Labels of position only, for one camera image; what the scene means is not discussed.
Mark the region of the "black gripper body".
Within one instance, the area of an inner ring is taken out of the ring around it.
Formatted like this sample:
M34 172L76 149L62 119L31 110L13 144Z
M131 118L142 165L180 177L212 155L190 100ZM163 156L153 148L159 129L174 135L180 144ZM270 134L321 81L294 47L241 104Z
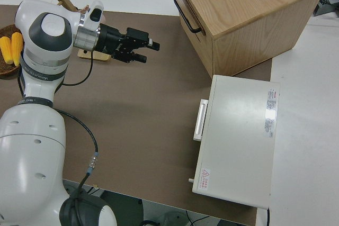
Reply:
M126 34L122 34L118 29L101 23L100 34L94 50L109 55L113 55L116 51L126 53L125 46L121 46L125 39Z

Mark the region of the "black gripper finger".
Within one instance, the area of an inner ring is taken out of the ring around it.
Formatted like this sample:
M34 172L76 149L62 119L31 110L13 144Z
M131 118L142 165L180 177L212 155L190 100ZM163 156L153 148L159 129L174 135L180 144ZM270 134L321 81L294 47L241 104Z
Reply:
M147 57L134 53L133 51L129 51L129 50L115 50L111 57L113 59L125 62L125 63L130 63L132 61L137 61L137 62L141 62L141 63L146 63L147 61Z
M155 51L160 50L160 44L150 38L149 33L141 30L127 28L126 39L133 50L139 48L149 48Z

